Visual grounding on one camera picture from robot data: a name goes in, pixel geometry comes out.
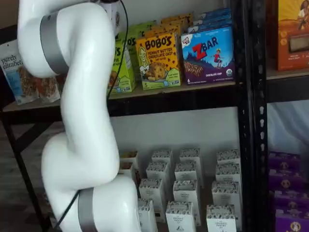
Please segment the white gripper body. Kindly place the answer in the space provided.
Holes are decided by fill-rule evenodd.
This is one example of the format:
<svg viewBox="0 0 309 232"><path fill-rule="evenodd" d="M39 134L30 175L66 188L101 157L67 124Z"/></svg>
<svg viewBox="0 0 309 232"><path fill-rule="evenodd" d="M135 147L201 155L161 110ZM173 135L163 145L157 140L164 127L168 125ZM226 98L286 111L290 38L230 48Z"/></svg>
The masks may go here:
<svg viewBox="0 0 309 232"><path fill-rule="evenodd" d="M119 33L119 24L120 24L120 13L118 11L119 4L120 3L118 1L103 2L103 8L108 14L115 35L118 35Z"/></svg>

